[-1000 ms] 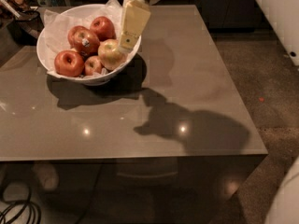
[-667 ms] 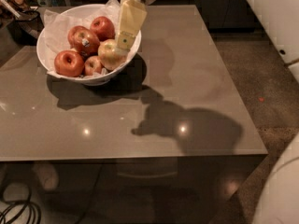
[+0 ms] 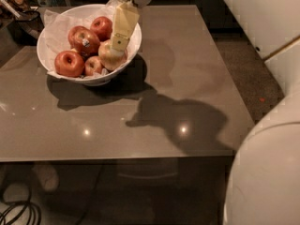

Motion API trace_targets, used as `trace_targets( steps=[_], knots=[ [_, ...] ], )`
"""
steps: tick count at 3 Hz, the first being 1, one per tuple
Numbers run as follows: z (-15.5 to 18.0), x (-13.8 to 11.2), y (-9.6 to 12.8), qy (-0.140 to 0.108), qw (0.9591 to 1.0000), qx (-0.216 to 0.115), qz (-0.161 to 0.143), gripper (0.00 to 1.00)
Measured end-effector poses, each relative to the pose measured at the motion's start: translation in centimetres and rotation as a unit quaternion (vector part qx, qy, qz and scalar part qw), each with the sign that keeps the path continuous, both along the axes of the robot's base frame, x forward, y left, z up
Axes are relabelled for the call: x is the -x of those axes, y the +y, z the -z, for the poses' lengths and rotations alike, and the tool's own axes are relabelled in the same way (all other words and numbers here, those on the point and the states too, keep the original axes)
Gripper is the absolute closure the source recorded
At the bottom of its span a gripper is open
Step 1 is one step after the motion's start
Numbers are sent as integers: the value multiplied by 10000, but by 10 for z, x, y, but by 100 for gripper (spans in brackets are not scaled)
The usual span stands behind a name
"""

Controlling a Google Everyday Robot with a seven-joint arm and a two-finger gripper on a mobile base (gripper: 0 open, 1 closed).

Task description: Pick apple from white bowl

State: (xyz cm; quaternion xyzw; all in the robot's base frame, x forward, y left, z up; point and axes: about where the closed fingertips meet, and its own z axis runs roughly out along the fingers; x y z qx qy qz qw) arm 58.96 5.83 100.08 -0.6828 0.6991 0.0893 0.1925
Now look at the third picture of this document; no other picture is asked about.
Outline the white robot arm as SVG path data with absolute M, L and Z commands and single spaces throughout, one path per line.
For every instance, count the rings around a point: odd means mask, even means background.
M 238 149 L 214 225 L 300 225 L 300 0 L 223 1 L 284 97 Z

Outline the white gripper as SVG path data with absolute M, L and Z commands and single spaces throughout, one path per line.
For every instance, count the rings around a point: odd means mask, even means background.
M 114 56 L 123 56 L 130 38 L 140 19 L 138 8 L 147 6 L 152 0 L 119 0 L 113 14 L 110 51 Z

